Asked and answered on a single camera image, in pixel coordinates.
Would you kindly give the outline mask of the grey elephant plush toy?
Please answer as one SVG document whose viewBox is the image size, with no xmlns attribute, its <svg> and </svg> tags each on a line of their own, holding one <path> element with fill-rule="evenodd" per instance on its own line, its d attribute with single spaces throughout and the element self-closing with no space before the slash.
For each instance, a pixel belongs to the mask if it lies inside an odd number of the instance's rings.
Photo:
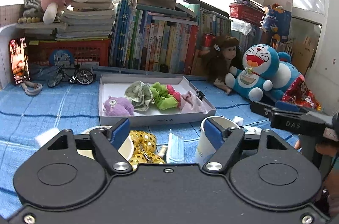
<svg viewBox="0 0 339 224">
<path fill-rule="evenodd" d="M 18 24 L 41 22 L 44 11 L 39 0 L 24 0 L 24 12 L 18 19 Z"/>
</svg>

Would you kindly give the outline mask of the light pink cloth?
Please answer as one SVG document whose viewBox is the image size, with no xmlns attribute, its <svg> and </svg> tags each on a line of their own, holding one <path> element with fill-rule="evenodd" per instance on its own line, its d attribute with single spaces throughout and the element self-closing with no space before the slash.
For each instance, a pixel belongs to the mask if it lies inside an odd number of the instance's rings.
<svg viewBox="0 0 339 224">
<path fill-rule="evenodd" d="M 181 95 L 181 104 L 179 109 L 182 114 L 203 113 L 208 114 L 207 107 L 204 103 L 191 91 Z"/>
</svg>

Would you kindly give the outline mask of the small red basket on books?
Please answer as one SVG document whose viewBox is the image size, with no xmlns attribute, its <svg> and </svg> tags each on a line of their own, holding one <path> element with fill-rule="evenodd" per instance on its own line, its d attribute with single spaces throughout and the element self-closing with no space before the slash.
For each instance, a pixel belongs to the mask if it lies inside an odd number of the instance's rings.
<svg viewBox="0 0 339 224">
<path fill-rule="evenodd" d="M 239 19 L 244 22 L 248 22 L 255 26 L 261 26 L 265 13 L 257 6 L 251 5 L 246 0 L 236 0 L 229 5 L 231 18 Z"/>
</svg>

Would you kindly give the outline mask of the blue Doraemon plush toy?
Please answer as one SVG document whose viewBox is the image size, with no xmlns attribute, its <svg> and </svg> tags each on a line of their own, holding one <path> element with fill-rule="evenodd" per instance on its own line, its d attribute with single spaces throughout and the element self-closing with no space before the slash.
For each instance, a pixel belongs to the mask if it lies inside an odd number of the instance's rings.
<svg viewBox="0 0 339 224">
<path fill-rule="evenodd" d="M 244 98 L 259 102 L 264 95 L 280 101 L 292 83 L 302 74 L 285 52 L 277 52 L 266 44 L 256 44 L 242 56 L 244 69 L 229 69 L 225 84 Z"/>
</svg>

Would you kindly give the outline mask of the purple plush toy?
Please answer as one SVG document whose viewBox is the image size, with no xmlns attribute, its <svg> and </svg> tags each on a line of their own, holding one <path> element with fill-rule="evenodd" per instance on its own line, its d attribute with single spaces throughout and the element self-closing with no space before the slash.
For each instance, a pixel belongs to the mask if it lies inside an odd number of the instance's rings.
<svg viewBox="0 0 339 224">
<path fill-rule="evenodd" d="M 126 98 L 109 96 L 103 103 L 103 111 L 107 116 L 132 116 L 135 108 Z"/>
</svg>

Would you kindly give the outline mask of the smartphone with lit screen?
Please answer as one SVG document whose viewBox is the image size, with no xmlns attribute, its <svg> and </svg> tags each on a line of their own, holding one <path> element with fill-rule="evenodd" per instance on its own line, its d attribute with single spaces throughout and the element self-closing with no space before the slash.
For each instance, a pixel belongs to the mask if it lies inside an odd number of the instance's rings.
<svg viewBox="0 0 339 224">
<path fill-rule="evenodd" d="M 28 48 L 25 38 L 12 39 L 9 42 L 11 69 L 14 83 L 19 85 L 30 81 Z"/>
</svg>

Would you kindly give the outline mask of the blue cardboard box with duck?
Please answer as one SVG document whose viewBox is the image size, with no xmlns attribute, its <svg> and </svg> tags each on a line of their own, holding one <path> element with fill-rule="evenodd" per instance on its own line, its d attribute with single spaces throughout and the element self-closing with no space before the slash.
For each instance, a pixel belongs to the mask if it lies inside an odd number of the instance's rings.
<svg viewBox="0 0 339 224">
<path fill-rule="evenodd" d="M 274 40 L 286 42 L 290 30 L 293 0 L 264 0 L 264 14 L 261 28 Z"/>
</svg>

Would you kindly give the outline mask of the pale green patterned scrunchie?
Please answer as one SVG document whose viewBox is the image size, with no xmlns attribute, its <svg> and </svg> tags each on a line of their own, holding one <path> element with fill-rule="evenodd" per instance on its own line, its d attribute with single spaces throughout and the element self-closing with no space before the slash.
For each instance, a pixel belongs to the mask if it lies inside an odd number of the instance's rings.
<svg viewBox="0 0 339 224">
<path fill-rule="evenodd" d="M 136 112 L 146 112 L 153 103 L 153 93 L 150 86 L 142 81 L 133 82 L 125 90 L 124 96 L 128 99 Z"/>
</svg>

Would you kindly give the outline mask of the blue face mask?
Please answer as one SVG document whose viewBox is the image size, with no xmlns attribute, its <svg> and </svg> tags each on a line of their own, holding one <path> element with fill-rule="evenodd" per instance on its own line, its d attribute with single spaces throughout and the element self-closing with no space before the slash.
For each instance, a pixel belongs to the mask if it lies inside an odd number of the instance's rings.
<svg viewBox="0 0 339 224">
<path fill-rule="evenodd" d="M 166 153 L 166 163 L 182 164 L 184 162 L 185 162 L 184 139 L 177 133 L 175 133 L 172 129 L 170 129 Z"/>
</svg>

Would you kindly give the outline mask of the miniature black bicycle model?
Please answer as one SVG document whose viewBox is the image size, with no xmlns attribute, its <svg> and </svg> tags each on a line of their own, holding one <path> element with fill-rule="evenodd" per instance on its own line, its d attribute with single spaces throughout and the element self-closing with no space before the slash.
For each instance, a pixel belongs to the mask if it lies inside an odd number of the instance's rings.
<svg viewBox="0 0 339 224">
<path fill-rule="evenodd" d="M 64 80 L 67 80 L 70 84 L 79 84 L 79 85 L 90 85 L 96 79 L 96 74 L 94 74 L 90 69 L 81 68 L 80 65 L 71 65 L 71 66 L 59 66 L 52 78 L 47 81 L 47 86 L 49 88 L 57 87 Z"/>
</svg>

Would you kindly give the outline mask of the black binder clip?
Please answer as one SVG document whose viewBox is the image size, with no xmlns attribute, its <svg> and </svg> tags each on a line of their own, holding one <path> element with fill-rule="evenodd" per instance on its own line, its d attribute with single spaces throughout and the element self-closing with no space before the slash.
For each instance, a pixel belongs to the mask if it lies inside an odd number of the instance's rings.
<svg viewBox="0 0 339 224">
<path fill-rule="evenodd" d="M 205 97 L 204 91 L 197 89 L 196 90 L 196 96 L 200 99 L 200 101 L 203 101 L 203 99 Z"/>
</svg>

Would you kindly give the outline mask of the blue checked cloth mat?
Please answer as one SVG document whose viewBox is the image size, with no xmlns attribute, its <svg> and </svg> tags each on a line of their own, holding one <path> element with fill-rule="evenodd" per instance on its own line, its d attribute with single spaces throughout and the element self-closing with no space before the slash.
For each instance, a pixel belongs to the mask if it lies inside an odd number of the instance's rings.
<svg viewBox="0 0 339 224">
<path fill-rule="evenodd" d="M 1 90 L 1 216 L 7 218 L 21 207 L 13 187 L 16 169 L 40 147 L 36 137 L 49 129 L 72 129 L 74 133 L 99 125 L 98 97 L 100 75 L 117 73 L 112 69 L 96 69 L 97 80 L 89 86 L 62 82 L 47 87 L 53 68 L 41 68 L 33 77 L 43 84 L 37 96 L 25 94 L 22 87 L 9 83 Z M 249 101 L 238 94 L 227 95 L 204 78 L 185 76 L 216 108 L 216 116 L 232 120 L 238 116 L 243 125 L 271 129 L 270 121 L 251 112 Z M 154 134 L 157 149 L 167 145 L 169 133 L 185 141 L 185 163 L 193 163 L 200 137 L 200 122 L 174 125 L 151 125 L 136 130 Z"/>
</svg>

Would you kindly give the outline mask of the yellow black dotted scrunchie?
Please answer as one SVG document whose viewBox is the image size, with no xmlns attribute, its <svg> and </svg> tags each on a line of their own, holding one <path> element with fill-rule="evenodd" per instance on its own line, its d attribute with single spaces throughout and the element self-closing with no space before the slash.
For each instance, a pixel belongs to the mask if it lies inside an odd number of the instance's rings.
<svg viewBox="0 0 339 224">
<path fill-rule="evenodd" d="M 156 136 L 144 131 L 132 130 L 129 137 L 133 143 L 133 154 L 129 160 L 135 171 L 140 164 L 164 164 L 162 157 L 156 154 Z"/>
</svg>

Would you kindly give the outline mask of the lime green scrunchie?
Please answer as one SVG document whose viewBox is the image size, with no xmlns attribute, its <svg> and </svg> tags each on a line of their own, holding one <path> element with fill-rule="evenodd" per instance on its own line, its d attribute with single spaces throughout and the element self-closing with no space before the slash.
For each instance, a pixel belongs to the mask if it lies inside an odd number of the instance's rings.
<svg viewBox="0 0 339 224">
<path fill-rule="evenodd" d="M 154 103 L 159 110 L 164 111 L 178 107 L 179 102 L 169 93 L 165 85 L 155 82 L 149 89 L 152 92 Z"/>
</svg>

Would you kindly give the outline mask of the pink scrunchie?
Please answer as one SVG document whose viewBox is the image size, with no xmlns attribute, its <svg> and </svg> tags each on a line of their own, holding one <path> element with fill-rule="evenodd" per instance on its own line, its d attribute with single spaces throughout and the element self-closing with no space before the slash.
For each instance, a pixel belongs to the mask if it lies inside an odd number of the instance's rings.
<svg viewBox="0 0 339 224">
<path fill-rule="evenodd" d="M 174 97 L 178 101 L 178 106 L 181 105 L 181 94 L 176 91 L 172 85 L 167 85 L 166 86 L 168 93 Z"/>
</svg>

